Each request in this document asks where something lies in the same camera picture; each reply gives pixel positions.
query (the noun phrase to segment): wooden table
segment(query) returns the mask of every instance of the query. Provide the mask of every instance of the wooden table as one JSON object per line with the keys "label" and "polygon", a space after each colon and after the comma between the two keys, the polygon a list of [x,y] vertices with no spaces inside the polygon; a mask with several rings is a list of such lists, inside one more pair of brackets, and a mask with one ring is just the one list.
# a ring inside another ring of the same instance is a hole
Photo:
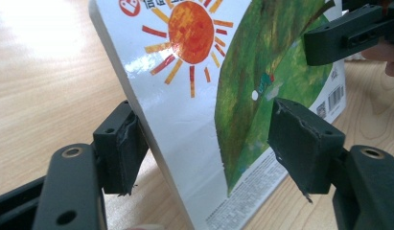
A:
{"label": "wooden table", "polygon": [[[346,63],[347,108],[334,122],[346,148],[394,155],[394,78],[381,62]],[[125,99],[88,16],[87,0],[0,0],[0,195],[46,173],[51,155],[92,132]],[[185,229],[149,153],[132,196],[107,195],[111,229]],[[336,229],[329,195],[307,202],[287,177],[246,229]]]}

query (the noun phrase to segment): light wood tabletop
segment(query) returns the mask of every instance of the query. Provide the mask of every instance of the light wood tabletop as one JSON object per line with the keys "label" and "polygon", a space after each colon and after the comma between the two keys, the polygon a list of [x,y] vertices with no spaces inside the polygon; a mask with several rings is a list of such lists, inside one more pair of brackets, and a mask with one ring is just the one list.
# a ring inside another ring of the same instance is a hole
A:
{"label": "light wood tabletop", "polygon": [[[334,122],[345,148],[394,155],[394,78],[374,61],[347,62],[346,75],[347,108]],[[44,175],[61,147],[91,143],[125,99],[87,0],[0,0],[0,195]],[[111,229],[187,228],[150,152],[136,185],[131,196],[105,197]],[[310,204],[287,177],[245,229],[336,229],[333,192]]]}

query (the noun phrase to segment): sun illustration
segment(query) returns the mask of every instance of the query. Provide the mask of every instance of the sun illustration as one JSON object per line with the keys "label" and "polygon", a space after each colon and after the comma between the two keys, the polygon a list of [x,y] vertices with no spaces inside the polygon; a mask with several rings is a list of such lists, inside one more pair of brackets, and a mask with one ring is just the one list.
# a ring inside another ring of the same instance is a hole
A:
{"label": "sun illustration", "polygon": [[[172,51],[168,57],[151,70],[151,74],[156,75],[172,62],[175,62],[170,74],[164,81],[170,84],[181,65],[184,62],[188,63],[191,98],[194,98],[196,95],[195,77],[199,74],[196,74],[196,65],[211,57],[215,65],[220,68],[217,54],[225,57],[222,48],[226,47],[226,43],[220,39],[220,35],[227,35],[227,31],[223,28],[233,28],[233,22],[215,20],[208,14],[208,11],[214,14],[222,0],[214,2],[212,0],[199,0],[200,4],[186,1],[177,5],[174,5],[171,0],[165,0],[165,2],[171,10],[170,17],[158,8],[152,8],[152,11],[167,23],[168,31],[157,31],[145,25],[142,28],[145,33],[169,39],[168,42],[145,47],[146,53]],[[202,66],[202,68],[206,81],[210,82],[211,77],[208,67]]]}

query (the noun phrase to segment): children's book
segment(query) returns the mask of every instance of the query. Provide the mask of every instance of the children's book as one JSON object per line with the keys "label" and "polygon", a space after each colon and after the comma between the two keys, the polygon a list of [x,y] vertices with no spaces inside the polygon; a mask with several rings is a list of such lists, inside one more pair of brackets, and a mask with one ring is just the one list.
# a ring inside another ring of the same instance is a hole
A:
{"label": "children's book", "polygon": [[287,175],[267,143],[275,97],[328,122],[343,62],[308,66],[324,0],[91,0],[93,24],[190,228],[240,229]]}

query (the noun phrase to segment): white book cover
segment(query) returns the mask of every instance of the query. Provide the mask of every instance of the white book cover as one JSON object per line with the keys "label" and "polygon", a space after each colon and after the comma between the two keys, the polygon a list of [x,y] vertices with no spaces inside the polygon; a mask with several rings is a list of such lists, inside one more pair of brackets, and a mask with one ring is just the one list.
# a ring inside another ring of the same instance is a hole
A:
{"label": "white book cover", "polygon": [[310,67],[302,35],[324,0],[91,0],[90,14],[157,164],[195,229],[240,229],[287,172],[267,143],[272,102],[328,122],[343,62]]}

